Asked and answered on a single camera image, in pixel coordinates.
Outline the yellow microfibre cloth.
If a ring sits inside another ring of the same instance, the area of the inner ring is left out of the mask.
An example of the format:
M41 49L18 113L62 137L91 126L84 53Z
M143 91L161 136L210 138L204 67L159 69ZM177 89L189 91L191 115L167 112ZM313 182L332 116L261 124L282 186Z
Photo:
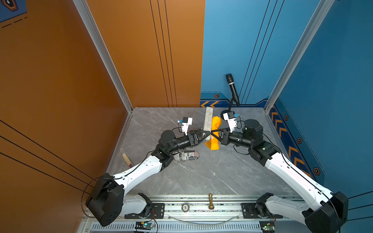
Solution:
M212 126L211 130L218 130L219 127L222 124L222 120L219 116L214 116L212 118ZM220 145L219 145L219 140L217 139L219 137L219 132L213 132L211 135L211 139L205 143L205 145L210 149L210 150L219 150Z

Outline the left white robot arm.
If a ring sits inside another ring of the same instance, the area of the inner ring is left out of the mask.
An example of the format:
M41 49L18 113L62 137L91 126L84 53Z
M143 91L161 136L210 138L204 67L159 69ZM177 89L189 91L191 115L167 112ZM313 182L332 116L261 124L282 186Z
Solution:
M126 197L142 181L164 170L174 154L201 144L210 131L194 130L177 138L172 130L161 134L154 151L138 165L115 175L103 174L97 179L85 205L101 226L110 225L121 215L135 214L149 217L152 201L143 193Z

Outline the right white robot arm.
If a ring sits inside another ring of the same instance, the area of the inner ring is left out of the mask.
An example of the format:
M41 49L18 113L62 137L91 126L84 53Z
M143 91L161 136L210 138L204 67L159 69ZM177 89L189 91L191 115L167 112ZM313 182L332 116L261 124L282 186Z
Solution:
M211 134L222 145L247 148L254 160L274 172L303 199L289 201L265 193L256 201L259 216L281 215L306 225L313 233L337 233L347 221L348 198L342 192L332 192L296 167L276 145L264 139L263 127L257 120L246 120L242 132L225 128Z

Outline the grey eyeglass case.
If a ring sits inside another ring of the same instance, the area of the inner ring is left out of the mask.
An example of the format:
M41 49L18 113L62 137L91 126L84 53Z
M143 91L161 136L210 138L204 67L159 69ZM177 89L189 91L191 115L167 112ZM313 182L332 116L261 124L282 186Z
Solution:
M211 131L213 120L213 108L206 107L205 120L204 120L204 131Z

